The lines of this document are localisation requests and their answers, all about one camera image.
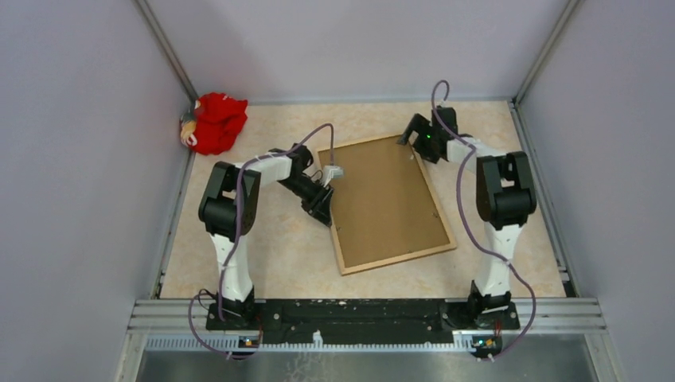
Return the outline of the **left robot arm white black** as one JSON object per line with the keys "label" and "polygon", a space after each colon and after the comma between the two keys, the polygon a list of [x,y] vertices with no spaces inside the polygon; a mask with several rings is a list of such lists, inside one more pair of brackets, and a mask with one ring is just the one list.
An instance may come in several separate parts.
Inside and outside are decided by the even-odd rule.
{"label": "left robot arm white black", "polygon": [[255,319],[255,291],[248,270],[248,234],[256,222],[260,190],[279,183],[299,198],[302,209],[329,227],[334,178],[344,170],[324,166],[319,179],[306,173],[314,157],[296,144],[288,151],[273,149],[243,163],[217,162],[207,181],[198,207],[216,250],[220,267],[219,287],[212,309],[216,320],[237,329],[249,327]]}

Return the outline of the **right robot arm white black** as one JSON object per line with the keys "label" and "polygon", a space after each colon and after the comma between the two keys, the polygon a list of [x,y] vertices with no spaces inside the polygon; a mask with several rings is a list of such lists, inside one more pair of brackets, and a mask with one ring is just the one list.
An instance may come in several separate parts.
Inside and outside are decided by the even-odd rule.
{"label": "right robot arm white black", "polygon": [[484,223],[486,242],[470,240],[483,254],[465,304],[450,308],[445,320],[456,329],[517,329],[511,279],[515,247],[529,216],[536,211],[536,193],[529,159],[523,151],[505,152],[480,139],[458,132],[452,107],[435,107],[432,117],[412,116],[398,144],[410,143],[425,161],[458,164],[459,171],[475,176],[475,205]]}

